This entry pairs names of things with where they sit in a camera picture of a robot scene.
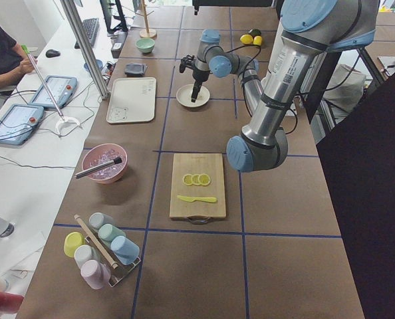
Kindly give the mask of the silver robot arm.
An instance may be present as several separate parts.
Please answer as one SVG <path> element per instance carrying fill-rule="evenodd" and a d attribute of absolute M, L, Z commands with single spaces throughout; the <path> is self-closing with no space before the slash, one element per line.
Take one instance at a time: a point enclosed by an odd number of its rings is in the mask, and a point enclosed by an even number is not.
<path fill-rule="evenodd" d="M 281 122 L 299 91 L 314 58 L 369 45 L 375 34 L 378 1 L 285 1 L 281 7 L 282 47 L 265 84 L 257 63 L 248 56 L 225 51 L 217 30 L 201 34 L 195 56 L 185 56 L 180 72 L 189 68 L 195 80 L 190 100 L 213 74 L 235 74 L 251 109 L 251 121 L 227 143 L 230 166 L 240 172 L 280 166 L 288 152 Z"/>

